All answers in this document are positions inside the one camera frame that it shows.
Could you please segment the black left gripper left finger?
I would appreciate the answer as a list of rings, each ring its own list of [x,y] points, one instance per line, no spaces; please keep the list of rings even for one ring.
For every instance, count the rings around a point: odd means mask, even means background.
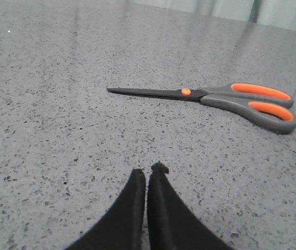
[[[141,249],[145,208],[144,173],[133,169],[107,213],[68,249]]]

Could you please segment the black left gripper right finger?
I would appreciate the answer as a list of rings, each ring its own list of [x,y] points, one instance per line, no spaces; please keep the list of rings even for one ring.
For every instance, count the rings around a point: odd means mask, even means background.
[[[167,173],[160,162],[152,166],[147,193],[150,249],[232,249],[188,209]]]

